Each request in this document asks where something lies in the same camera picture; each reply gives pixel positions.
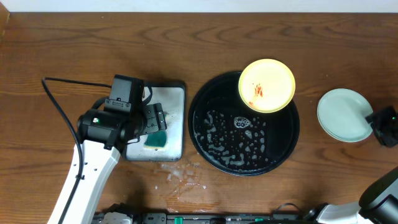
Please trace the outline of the green yellow sponge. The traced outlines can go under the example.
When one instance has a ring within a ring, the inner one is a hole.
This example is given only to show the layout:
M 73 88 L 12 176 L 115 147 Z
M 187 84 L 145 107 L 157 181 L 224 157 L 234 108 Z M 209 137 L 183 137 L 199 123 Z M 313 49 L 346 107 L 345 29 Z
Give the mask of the green yellow sponge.
M 144 142 L 145 147 L 149 148 L 163 148 L 167 144 L 167 132 L 158 131 L 147 135 L 147 139 Z

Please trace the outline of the yellow plate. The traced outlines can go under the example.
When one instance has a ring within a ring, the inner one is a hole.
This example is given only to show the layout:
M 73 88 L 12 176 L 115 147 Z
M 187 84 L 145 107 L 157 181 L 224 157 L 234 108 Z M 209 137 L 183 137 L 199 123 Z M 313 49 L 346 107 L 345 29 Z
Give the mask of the yellow plate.
M 290 68 L 269 58 L 250 63 L 238 79 L 243 103 L 260 113 L 274 113 L 285 108 L 292 101 L 295 87 Z

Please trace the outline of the black rectangular soapy tray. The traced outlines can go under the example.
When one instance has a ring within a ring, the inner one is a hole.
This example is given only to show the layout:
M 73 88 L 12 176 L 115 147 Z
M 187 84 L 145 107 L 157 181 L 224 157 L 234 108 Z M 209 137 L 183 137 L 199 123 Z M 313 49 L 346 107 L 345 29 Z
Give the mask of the black rectangular soapy tray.
M 167 124 L 167 144 L 163 148 L 144 146 L 147 135 L 139 142 L 130 141 L 123 158 L 127 161 L 172 162 L 181 158 L 183 152 L 183 123 L 185 115 L 185 86 L 183 83 L 151 83 L 154 96 L 150 103 L 160 103 Z

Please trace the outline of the black round tray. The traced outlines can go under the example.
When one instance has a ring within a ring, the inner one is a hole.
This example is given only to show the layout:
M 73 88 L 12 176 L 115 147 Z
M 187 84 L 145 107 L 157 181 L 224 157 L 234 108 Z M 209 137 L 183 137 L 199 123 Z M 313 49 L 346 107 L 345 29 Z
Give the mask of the black round tray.
M 240 72 L 204 84 L 188 114 L 188 130 L 198 153 L 223 172 L 254 176 L 279 167 L 294 151 L 300 120 L 291 101 L 274 113 L 250 109 L 238 91 Z

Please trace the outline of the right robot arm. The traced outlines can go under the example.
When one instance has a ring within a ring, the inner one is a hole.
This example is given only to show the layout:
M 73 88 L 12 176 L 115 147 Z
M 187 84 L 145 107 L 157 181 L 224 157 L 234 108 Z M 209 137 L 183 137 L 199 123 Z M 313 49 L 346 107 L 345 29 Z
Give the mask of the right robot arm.
M 388 106 L 366 117 L 382 146 L 397 145 L 397 111 Z M 397 168 L 371 184 L 358 202 L 324 204 L 309 211 L 304 220 L 336 224 L 397 224 Z

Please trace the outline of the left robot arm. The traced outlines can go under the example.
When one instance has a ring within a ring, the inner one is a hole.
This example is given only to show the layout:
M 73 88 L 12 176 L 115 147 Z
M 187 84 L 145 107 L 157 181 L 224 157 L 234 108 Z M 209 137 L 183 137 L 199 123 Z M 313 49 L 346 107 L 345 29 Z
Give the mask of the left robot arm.
M 104 185 L 128 145 L 167 128 L 160 103 L 150 104 L 139 78 L 115 75 L 111 93 L 95 101 L 73 126 L 50 90 L 46 94 L 75 141 L 73 159 L 49 223 L 91 223 Z

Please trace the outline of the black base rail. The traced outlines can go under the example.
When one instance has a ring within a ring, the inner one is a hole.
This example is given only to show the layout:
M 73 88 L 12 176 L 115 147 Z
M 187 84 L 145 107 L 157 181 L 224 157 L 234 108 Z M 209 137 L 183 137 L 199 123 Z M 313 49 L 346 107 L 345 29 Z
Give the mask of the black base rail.
M 261 224 L 307 223 L 300 215 L 249 215 L 211 213 L 164 213 L 160 211 L 139 213 L 132 207 L 114 204 L 102 213 L 94 214 L 92 224 Z

